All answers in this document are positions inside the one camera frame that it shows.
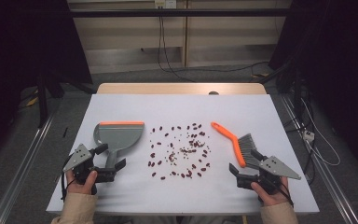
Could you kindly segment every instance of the dustpan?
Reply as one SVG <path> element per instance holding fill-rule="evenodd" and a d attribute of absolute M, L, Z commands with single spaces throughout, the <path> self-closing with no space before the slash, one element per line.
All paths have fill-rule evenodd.
<path fill-rule="evenodd" d="M 95 143 L 98 146 L 106 143 L 109 147 L 106 168 L 115 167 L 117 152 L 134 145 L 141 137 L 144 126 L 142 121 L 106 121 L 95 126 Z"/>

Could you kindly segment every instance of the brush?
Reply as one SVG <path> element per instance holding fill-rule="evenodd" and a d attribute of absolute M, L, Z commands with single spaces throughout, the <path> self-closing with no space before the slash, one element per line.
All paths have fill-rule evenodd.
<path fill-rule="evenodd" d="M 240 167 L 249 166 L 254 169 L 258 169 L 258 161 L 254 156 L 252 156 L 252 150 L 257 150 L 255 147 L 255 142 L 252 136 L 248 133 L 245 136 L 238 139 L 238 137 L 227 130 L 222 125 L 212 122 L 212 127 L 214 127 L 218 132 L 220 132 L 225 137 L 229 138 L 234 146 L 235 157 L 237 158 L 238 164 Z"/>

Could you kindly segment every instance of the sleeve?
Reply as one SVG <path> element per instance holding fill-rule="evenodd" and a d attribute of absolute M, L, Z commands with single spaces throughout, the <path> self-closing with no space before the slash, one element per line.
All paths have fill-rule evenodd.
<path fill-rule="evenodd" d="M 290 203 L 279 203 L 261 207 L 261 218 L 264 224 L 297 224 L 295 210 Z"/>
<path fill-rule="evenodd" d="M 95 204 L 98 197 L 95 195 L 69 193 L 63 204 L 62 214 L 55 217 L 52 224 L 92 224 Z"/>

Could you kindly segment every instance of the hand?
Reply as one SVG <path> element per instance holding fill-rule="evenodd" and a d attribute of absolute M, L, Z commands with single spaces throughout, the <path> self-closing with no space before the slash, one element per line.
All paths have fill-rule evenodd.
<path fill-rule="evenodd" d="M 281 190 L 283 192 L 285 192 L 286 194 L 289 194 L 287 177 L 282 176 L 281 177 L 281 182 L 282 182 Z M 252 182 L 251 187 L 258 194 L 258 196 L 260 196 L 261 200 L 263 200 L 265 206 L 271 206 L 271 205 L 275 205 L 275 204 L 278 204 L 278 203 L 286 203 L 286 202 L 288 202 L 287 198 L 284 195 L 282 195 L 279 191 L 277 191 L 275 194 L 269 195 L 256 182 Z"/>
<path fill-rule="evenodd" d="M 69 170 L 66 172 L 66 181 L 69 184 L 66 190 L 68 191 L 68 193 L 91 194 L 91 188 L 95 183 L 97 175 L 98 174 L 96 171 L 91 171 L 84 185 L 81 185 L 76 182 L 74 172 L 72 170 Z"/>

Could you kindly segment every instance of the brush bristles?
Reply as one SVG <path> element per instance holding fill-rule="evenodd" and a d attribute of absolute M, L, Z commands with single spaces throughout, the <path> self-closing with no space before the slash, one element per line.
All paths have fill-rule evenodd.
<path fill-rule="evenodd" d="M 243 156 L 243 159 L 246 162 L 246 166 L 249 166 L 254 169 L 258 169 L 258 164 L 260 163 L 260 161 L 258 161 L 251 154 L 251 150 L 257 150 L 257 148 L 255 147 L 255 142 L 254 142 L 252 136 L 248 133 L 245 136 L 238 139 L 238 143 L 240 145 L 241 154 Z"/>

